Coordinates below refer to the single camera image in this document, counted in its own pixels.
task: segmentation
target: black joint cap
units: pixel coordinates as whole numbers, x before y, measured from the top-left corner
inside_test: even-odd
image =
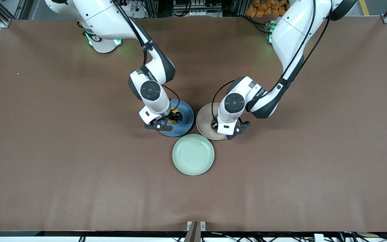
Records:
[[[226,111],[230,113],[238,113],[244,109],[244,98],[236,92],[227,95],[224,102]]]
[[[161,88],[156,81],[146,81],[141,85],[140,93],[144,99],[155,101],[159,98]]]

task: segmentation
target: orange bag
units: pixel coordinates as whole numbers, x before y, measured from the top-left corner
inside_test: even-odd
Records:
[[[271,14],[271,8],[267,8],[267,10],[264,12],[264,15],[270,15]]]
[[[267,5],[266,5],[266,4],[261,3],[261,4],[258,6],[258,11],[265,12],[266,10],[267,10]]]
[[[284,6],[281,6],[278,8],[278,15],[283,16],[286,12],[286,8]]]
[[[280,6],[280,1],[279,0],[267,0],[266,5],[269,8],[278,9],[278,7]]]
[[[261,4],[261,0],[251,0],[252,1],[252,5],[256,8],[258,7],[260,4]]]
[[[253,18],[253,17],[255,17],[255,15],[256,15],[256,8],[249,7],[247,9],[246,16]]]

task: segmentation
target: light green plate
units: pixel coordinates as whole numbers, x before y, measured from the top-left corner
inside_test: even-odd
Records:
[[[172,159],[181,172],[196,176],[206,172],[212,166],[215,150],[204,136],[188,134],[175,143]]]

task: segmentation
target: blue plate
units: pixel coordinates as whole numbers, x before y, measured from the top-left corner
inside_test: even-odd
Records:
[[[178,103],[178,100],[171,100],[171,107],[174,108]],[[194,125],[195,115],[193,114],[192,108],[184,101],[180,100],[180,104],[177,107],[178,111],[183,115],[183,120],[175,124],[167,124],[172,126],[172,131],[161,131],[166,136],[177,137],[184,135]]]

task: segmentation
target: yellow object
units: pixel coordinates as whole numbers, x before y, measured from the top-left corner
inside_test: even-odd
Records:
[[[259,6],[258,6],[258,11],[259,12],[265,12],[267,10],[267,5],[264,4],[264,3],[261,3]]]
[[[257,7],[257,6],[259,6],[261,4],[261,0],[251,0],[251,1],[252,1],[252,5],[254,7]]]
[[[364,16],[370,16],[370,12],[368,12],[367,4],[365,3],[365,0],[359,0],[359,4],[361,5],[362,12],[364,13]]]
[[[266,5],[269,8],[278,9],[278,7],[280,6],[280,1],[279,0],[267,0]]]
[[[175,109],[175,110],[173,110],[173,111],[171,111],[172,113],[177,113],[179,110],[178,109]],[[169,124],[175,124],[175,120],[168,120],[168,122],[167,123],[169,123]]]
[[[283,16],[286,13],[286,8],[284,6],[281,6],[278,8],[278,15]]]
[[[246,16],[253,18],[253,17],[255,17],[255,15],[256,15],[256,8],[249,7],[247,9]]]

